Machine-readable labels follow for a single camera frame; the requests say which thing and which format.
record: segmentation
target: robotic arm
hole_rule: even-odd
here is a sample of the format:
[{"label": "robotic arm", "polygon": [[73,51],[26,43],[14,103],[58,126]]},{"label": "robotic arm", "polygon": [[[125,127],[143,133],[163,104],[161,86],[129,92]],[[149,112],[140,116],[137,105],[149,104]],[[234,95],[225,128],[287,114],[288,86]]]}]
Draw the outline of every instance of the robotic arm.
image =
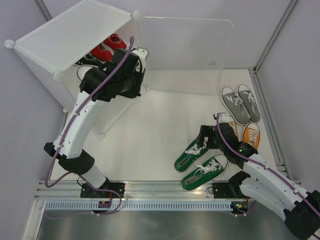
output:
[{"label": "robotic arm", "polygon": [[242,169],[229,179],[231,191],[257,200],[282,218],[298,239],[309,239],[320,228],[320,193],[308,192],[268,166],[255,148],[238,140],[227,114],[218,113],[215,118],[216,126],[201,126],[198,146],[208,138],[207,148],[221,150]]},{"label": "robotic arm", "polygon": [[59,165],[68,172],[82,176],[97,189],[109,180],[97,168],[95,159],[83,150],[85,140],[102,109],[107,106],[111,99],[118,95],[129,99],[141,95],[140,90],[145,74],[145,59],[148,51],[142,48],[131,51],[112,78],[93,95],[80,112],[77,113],[76,110],[119,65],[126,52],[127,50],[119,48],[115,51],[110,62],[106,62],[99,67],[83,65],[78,68],[77,76],[81,80],[80,92],[72,111],[72,115],[77,115],[77,117],[67,130],[62,145],[59,143],[71,118],[65,124],[59,137],[54,142],[48,142],[44,146],[44,150],[52,157],[59,149],[56,156]]}]

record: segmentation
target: gray shoe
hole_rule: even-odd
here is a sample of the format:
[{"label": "gray shoe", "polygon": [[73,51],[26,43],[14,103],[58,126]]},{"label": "gray shoe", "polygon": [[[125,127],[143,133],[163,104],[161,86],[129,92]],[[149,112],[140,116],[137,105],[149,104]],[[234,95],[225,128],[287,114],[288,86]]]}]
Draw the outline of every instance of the gray shoe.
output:
[{"label": "gray shoe", "polygon": [[241,84],[238,87],[238,95],[243,101],[243,104],[250,115],[251,122],[257,123],[261,118],[257,101],[247,85]]},{"label": "gray shoe", "polygon": [[220,100],[239,125],[245,125],[249,122],[250,115],[243,104],[243,100],[232,88],[224,87],[220,94]]}]

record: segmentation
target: gray floor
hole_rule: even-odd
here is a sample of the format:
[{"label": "gray floor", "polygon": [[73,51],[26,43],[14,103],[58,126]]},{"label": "gray floor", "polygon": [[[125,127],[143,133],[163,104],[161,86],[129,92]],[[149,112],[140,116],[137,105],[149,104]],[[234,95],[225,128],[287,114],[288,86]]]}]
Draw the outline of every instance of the gray floor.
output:
[{"label": "gray floor", "polygon": [[[49,211],[65,216],[69,211]],[[257,204],[247,217],[221,212],[122,211],[43,219],[42,240],[297,240],[282,220]]]}]

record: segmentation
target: perforated metal strip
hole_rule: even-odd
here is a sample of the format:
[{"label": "perforated metal strip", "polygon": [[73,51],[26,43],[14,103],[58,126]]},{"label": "perforated metal strip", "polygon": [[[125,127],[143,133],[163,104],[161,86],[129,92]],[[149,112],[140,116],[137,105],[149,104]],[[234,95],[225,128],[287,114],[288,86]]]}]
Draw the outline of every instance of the perforated metal strip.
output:
[{"label": "perforated metal strip", "polygon": [[[110,210],[118,206],[113,200]],[[103,210],[99,201],[48,200],[46,210]],[[127,211],[232,211],[231,201],[122,201],[121,210]]]}]

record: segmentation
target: green shoe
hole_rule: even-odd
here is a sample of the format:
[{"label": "green shoe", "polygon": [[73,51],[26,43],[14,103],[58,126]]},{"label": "green shoe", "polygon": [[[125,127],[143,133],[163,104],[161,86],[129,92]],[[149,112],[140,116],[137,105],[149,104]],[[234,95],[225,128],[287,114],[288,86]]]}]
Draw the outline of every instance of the green shoe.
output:
[{"label": "green shoe", "polygon": [[203,147],[198,147],[197,140],[195,139],[175,161],[175,170],[177,170],[179,173],[183,173],[195,160],[208,152],[208,150],[209,148],[205,147],[205,145],[203,145]]},{"label": "green shoe", "polygon": [[182,179],[182,188],[185,191],[192,191],[202,184],[219,177],[226,170],[228,162],[225,155],[210,157],[204,164],[196,162],[195,165],[198,168]]}]

